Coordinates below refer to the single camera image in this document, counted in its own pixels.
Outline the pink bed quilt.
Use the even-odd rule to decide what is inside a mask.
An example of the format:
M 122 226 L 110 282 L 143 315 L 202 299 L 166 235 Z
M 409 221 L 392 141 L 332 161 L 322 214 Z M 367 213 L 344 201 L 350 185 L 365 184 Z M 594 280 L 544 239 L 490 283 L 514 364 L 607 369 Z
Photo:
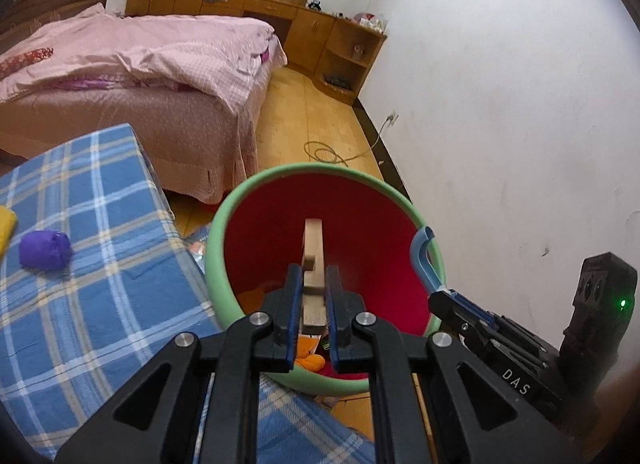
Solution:
M 69 19 L 43 25 L 2 54 L 53 48 L 47 60 L 1 80 L 1 99 L 17 100 L 53 87 L 190 87 L 236 113 L 266 66 L 288 59 L 274 28 L 237 16 L 121 18 L 95 4 Z

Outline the red green trash bin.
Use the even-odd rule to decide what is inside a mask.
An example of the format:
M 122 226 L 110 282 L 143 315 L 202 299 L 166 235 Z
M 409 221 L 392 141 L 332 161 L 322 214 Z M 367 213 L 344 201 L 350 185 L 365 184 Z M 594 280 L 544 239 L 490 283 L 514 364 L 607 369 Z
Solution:
M 256 298 L 243 305 L 241 297 L 280 288 L 288 266 L 302 261 L 308 219 L 322 223 L 324 263 L 367 310 L 409 334 L 435 325 L 410 262 L 425 221 L 408 198 L 356 170 L 302 163 L 250 177 L 217 210 L 205 277 L 223 328 L 258 309 Z

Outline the blue plastic strip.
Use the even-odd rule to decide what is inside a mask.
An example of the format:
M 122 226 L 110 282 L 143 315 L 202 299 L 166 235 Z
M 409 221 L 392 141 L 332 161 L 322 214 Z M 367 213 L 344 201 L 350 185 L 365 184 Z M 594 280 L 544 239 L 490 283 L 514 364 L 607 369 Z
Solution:
M 425 288 L 426 294 L 448 292 L 438 273 L 428 259 L 427 250 L 435 239 L 433 230 L 424 226 L 414 235 L 410 244 L 410 262 L 414 273 Z

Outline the wooden bed with headboard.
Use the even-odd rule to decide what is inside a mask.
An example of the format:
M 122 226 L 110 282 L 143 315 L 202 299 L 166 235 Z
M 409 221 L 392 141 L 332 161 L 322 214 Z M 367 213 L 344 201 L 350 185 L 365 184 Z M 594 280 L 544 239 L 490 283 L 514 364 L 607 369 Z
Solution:
M 1 23 L 1 55 L 43 25 L 77 16 L 95 4 L 106 10 L 102 2 L 76 6 L 17 0 Z M 164 189 L 216 204 L 257 172 L 256 128 L 275 69 L 260 71 L 250 98 L 236 113 L 217 98 L 185 86 L 108 88 L 93 83 L 87 88 L 53 87 L 9 102 L 1 99 L 1 146 L 9 154 L 34 158 L 89 132 L 127 124 Z

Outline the red floral pillow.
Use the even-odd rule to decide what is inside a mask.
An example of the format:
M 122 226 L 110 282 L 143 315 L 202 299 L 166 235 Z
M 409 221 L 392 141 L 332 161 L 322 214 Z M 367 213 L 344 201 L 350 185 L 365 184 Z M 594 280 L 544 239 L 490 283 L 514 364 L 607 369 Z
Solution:
M 53 48 L 37 48 L 8 57 L 0 63 L 0 78 L 4 80 L 23 68 L 47 60 L 53 56 L 53 53 Z

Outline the wooden block piece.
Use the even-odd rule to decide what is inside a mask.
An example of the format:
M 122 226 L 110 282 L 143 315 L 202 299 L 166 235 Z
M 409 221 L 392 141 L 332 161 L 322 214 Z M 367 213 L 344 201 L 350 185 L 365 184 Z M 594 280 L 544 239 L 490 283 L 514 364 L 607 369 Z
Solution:
M 303 252 L 302 326 L 305 335 L 322 335 L 326 330 L 326 267 L 322 221 L 306 219 Z

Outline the magazines under bin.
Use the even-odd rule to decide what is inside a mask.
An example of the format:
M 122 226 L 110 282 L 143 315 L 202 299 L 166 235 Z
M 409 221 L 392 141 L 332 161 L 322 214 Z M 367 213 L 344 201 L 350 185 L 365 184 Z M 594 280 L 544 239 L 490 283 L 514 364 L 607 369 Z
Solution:
M 205 273 L 205 254 L 210 224 L 201 226 L 183 239 L 186 250 L 193 258 L 201 273 Z

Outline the long wooden cabinet desk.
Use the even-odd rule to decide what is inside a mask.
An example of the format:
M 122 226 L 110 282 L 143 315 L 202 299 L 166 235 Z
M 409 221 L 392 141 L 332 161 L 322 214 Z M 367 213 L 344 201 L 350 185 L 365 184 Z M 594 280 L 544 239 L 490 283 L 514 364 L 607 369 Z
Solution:
M 247 16 L 269 23 L 288 57 L 324 94 L 353 104 L 386 36 L 340 16 L 280 0 L 126 0 L 127 16 Z

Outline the items on corner shelf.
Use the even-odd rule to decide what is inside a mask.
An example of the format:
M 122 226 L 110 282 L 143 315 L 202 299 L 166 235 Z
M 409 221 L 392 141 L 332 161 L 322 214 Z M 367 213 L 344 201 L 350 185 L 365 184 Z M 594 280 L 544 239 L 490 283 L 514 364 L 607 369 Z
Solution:
M 353 16 L 352 23 L 379 35 L 385 34 L 387 26 L 387 20 L 384 16 L 365 12 L 360 12 Z

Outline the blue plaid tablecloth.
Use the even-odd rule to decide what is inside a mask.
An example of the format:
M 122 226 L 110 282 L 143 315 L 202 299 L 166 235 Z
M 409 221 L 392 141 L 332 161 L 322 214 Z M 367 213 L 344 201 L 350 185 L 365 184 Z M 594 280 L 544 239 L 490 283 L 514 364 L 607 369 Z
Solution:
M 17 166 L 1 179 L 1 203 L 17 216 L 1 259 L 1 403 L 50 461 L 177 334 L 218 325 L 129 125 Z M 67 267 L 21 266 L 18 246 L 36 230 L 67 234 Z

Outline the yellow foam net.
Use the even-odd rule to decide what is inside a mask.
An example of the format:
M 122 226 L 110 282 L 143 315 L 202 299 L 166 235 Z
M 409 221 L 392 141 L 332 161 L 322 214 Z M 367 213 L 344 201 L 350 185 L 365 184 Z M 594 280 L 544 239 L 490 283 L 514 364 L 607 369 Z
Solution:
M 0 257 L 8 248 L 14 228 L 17 224 L 17 216 L 13 210 L 0 206 Z

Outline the wall power socket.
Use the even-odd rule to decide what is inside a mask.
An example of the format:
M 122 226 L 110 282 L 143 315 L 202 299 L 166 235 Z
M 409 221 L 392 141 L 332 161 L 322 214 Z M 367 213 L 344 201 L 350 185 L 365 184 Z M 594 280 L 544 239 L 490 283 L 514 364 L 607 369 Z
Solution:
M 393 124 L 397 122 L 398 118 L 399 118 L 399 114 L 397 112 L 391 112 L 390 115 L 386 117 L 385 123 L 388 126 L 393 126 Z

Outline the purple bag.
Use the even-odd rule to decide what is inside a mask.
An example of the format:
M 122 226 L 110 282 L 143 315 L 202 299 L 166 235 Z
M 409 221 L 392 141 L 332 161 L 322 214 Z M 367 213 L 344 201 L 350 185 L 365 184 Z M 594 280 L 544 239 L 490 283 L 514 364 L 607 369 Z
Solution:
M 62 270 L 73 256 L 70 238 L 64 232 L 36 230 L 26 233 L 18 246 L 23 268 L 41 271 Z

